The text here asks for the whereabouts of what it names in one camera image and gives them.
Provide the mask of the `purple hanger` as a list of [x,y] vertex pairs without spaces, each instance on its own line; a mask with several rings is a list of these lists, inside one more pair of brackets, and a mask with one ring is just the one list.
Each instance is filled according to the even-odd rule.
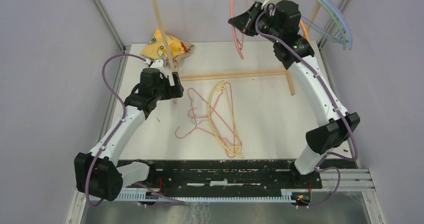
[[[324,9],[329,15],[329,23],[335,24],[337,30],[337,34],[335,36],[330,34],[330,30],[325,31],[321,29],[319,31],[319,27],[315,26],[315,20],[321,9]],[[335,7],[330,0],[316,0],[309,20],[314,26],[314,29],[319,32],[326,40],[330,40],[333,43],[342,44],[343,49],[348,47],[350,35],[347,23],[344,21],[341,11],[338,9],[338,7]]]

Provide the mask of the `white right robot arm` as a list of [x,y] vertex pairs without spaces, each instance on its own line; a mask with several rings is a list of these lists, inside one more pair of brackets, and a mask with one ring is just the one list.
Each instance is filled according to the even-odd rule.
[[307,145],[291,167],[288,179],[295,188],[308,183],[308,174],[347,141],[360,122],[359,115],[338,100],[312,47],[299,34],[302,15],[298,7],[292,1],[268,5],[256,1],[246,12],[228,20],[242,34],[260,35],[273,43],[276,58],[291,72],[312,106],[318,127],[305,134]]

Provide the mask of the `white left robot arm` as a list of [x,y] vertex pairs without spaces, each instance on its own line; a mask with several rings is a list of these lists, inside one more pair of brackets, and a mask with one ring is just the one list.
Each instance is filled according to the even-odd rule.
[[157,173],[143,161],[118,165],[120,156],[135,131],[147,120],[157,102],[181,98],[184,88],[178,72],[169,77],[157,68],[145,68],[140,81],[123,102],[123,113],[100,142],[89,153],[78,153],[74,159],[77,190],[86,197],[115,200],[121,189],[136,182],[152,187]]

